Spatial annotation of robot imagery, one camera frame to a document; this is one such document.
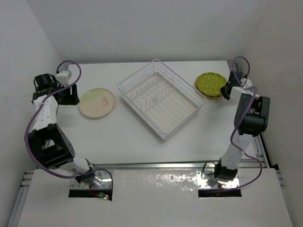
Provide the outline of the green dotted plate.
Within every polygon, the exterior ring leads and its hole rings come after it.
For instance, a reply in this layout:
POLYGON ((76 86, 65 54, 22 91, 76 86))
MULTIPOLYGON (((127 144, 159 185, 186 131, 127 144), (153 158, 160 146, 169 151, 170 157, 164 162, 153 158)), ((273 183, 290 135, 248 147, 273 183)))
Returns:
POLYGON ((203 73, 196 79, 198 89, 207 96, 219 96, 220 88, 224 87, 226 83, 225 77, 214 72, 203 73))

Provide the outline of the cream and green plate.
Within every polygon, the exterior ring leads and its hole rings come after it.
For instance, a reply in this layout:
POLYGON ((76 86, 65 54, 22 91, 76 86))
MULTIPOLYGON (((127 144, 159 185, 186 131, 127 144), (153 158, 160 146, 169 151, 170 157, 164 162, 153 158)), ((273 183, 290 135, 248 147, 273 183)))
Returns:
POLYGON ((110 114, 115 104, 115 97, 109 90, 94 88, 80 98, 79 110, 84 116, 97 119, 110 114))

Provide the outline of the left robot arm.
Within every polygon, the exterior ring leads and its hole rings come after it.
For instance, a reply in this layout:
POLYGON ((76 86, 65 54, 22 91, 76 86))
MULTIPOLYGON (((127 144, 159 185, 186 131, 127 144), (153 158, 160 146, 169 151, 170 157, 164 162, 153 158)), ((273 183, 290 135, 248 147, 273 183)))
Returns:
POLYGON ((77 105, 77 86, 70 86, 71 72, 64 70, 55 76, 41 74, 34 78, 32 103, 39 111, 30 126, 29 148, 34 158, 48 170, 62 169, 75 175, 78 183, 91 187, 95 179, 93 165, 75 155, 74 148, 57 124, 60 105, 77 105))

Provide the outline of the yellow dotted plate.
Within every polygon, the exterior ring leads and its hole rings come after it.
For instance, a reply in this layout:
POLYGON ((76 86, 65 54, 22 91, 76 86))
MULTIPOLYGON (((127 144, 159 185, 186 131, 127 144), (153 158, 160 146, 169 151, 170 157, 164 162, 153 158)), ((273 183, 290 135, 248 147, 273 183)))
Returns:
POLYGON ((196 88, 202 95, 204 95, 207 99, 216 100, 216 99, 221 99, 221 98, 223 98, 222 94, 220 94, 219 96, 207 96, 206 94, 204 94, 203 92, 201 92, 201 91, 198 89, 198 86, 197 86, 196 83, 195 83, 195 88, 196 88))

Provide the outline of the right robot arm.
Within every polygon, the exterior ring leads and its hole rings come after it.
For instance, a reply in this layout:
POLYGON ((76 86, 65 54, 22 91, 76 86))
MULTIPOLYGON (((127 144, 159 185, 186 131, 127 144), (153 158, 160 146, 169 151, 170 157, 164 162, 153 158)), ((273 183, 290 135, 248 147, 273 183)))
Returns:
POLYGON ((246 153, 248 145, 268 125, 271 99, 259 96, 254 86, 242 85, 242 75, 231 72, 228 82, 220 89, 225 99, 238 101, 230 145, 214 167, 214 178, 221 182, 234 180, 242 157, 252 158, 246 153))

